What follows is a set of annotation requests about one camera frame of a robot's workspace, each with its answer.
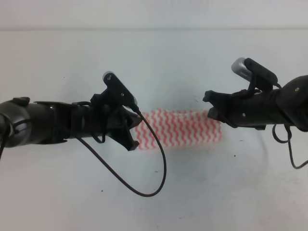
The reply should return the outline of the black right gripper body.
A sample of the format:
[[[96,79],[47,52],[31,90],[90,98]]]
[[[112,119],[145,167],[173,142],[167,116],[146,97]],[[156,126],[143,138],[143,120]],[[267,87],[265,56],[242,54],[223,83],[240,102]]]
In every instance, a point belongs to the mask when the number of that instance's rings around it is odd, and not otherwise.
[[[246,98],[229,95],[217,106],[217,119],[234,128],[283,124],[284,114],[276,102],[278,94],[279,90],[256,93]]]

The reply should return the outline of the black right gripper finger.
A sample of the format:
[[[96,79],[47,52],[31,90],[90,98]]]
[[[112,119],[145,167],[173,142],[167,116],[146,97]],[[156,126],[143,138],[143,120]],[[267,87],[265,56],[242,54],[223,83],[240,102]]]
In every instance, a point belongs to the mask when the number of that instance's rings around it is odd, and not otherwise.
[[[225,116],[220,113],[215,107],[210,108],[207,117],[222,123],[226,123]]]
[[[210,103],[215,108],[226,108],[231,100],[231,94],[219,93],[212,90],[205,92],[203,102]]]

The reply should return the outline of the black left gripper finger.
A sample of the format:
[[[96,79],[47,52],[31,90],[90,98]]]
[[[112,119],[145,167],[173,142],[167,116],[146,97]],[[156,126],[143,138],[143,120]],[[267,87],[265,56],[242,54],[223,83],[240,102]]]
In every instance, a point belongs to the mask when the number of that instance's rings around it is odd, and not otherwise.
[[[120,121],[120,129],[122,131],[130,131],[132,128],[137,127],[142,122],[142,119],[139,115],[128,111],[124,107],[121,107]]]
[[[134,151],[139,146],[139,142],[133,139],[131,132],[126,128],[115,129],[113,131],[113,140],[121,144],[128,151]]]

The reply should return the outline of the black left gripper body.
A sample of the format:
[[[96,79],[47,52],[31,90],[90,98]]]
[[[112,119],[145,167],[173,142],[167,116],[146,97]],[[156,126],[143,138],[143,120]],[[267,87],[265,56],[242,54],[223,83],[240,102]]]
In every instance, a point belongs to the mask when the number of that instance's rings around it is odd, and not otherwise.
[[[89,102],[64,103],[64,109],[68,139],[77,135],[96,141],[104,141],[106,136],[115,141],[128,140],[128,123],[122,102],[110,92],[94,94]]]

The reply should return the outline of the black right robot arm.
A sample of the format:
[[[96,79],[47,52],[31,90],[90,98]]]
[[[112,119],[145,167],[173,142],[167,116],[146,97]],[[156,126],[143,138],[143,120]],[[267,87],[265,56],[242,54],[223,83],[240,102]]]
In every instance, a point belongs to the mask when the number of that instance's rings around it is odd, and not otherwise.
[[[308,130],[308,77],[300,76],[280,89],[241,90],[233,94],[206,91],[212,104],[208,117],[238,128],[263,130],[267,125],[290,125]]]

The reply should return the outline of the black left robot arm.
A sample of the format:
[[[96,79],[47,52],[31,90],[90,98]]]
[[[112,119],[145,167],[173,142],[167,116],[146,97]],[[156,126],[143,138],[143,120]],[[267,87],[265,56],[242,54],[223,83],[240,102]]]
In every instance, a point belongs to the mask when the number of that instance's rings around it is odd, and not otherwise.
[[[128,151],[139,142],[130,130],[142,119],[109,95],[94,94],[89,102],[30,102],[13,98],[0,105],[0,148],[30,144],[60,144],[68,139],[93,138],[104,143],[110,137]]]

